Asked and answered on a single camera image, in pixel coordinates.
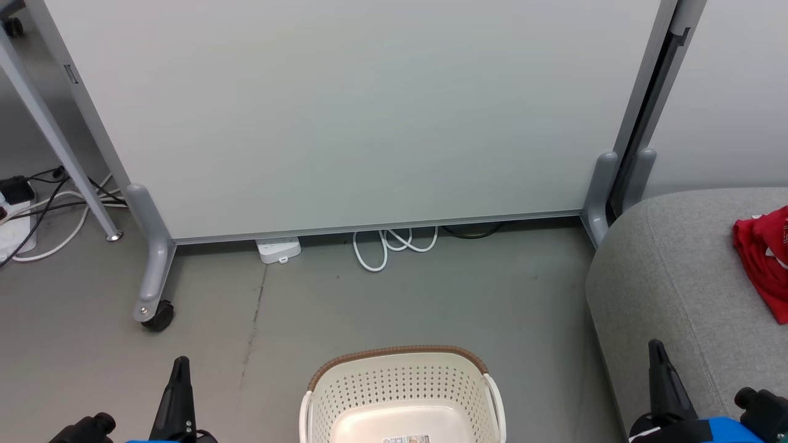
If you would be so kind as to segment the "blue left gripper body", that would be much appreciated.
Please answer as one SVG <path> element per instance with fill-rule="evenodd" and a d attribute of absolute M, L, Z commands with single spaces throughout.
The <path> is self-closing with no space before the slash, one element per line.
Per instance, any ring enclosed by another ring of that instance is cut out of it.
<path fill-rule="evenodd" d="M 209 433 L 195 433 L 186 434 L 184 436 L 167 437 L 165 439 L 155 440 L 129 440 L 127 443 L 175 443 L 175 442 L 191 442 L 191 443 L 217 443 L 216 437 Z"/>

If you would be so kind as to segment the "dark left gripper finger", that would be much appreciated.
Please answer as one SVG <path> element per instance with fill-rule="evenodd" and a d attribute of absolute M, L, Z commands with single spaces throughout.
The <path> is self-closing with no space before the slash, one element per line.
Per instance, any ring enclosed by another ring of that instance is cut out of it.
<path fill-rule="evenodd" d="M 188 357 L 180 356 L 174 360 L 174 367 L 150 431 L 150 439 L 195 433 L 195 400 L 191 386 L 190 361 Z"/>

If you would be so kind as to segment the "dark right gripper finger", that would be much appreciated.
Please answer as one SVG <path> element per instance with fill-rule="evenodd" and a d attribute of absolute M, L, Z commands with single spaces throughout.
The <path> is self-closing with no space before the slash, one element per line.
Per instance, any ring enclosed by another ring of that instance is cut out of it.
<path fill-rule="evenodd" d="M 650 419 L 664 427 L 678 421 L 698 420 L 686 388 L 661 340 L 648 342 Z"/>

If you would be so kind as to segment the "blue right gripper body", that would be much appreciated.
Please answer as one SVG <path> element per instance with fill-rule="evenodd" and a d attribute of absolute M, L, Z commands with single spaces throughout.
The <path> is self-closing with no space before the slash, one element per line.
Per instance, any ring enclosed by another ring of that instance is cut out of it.
<path fill-rule="evenodd" d="M 727 417 L 674 421 L 629 437 L 630 442 L 762 442 L 740 421 Z"/>

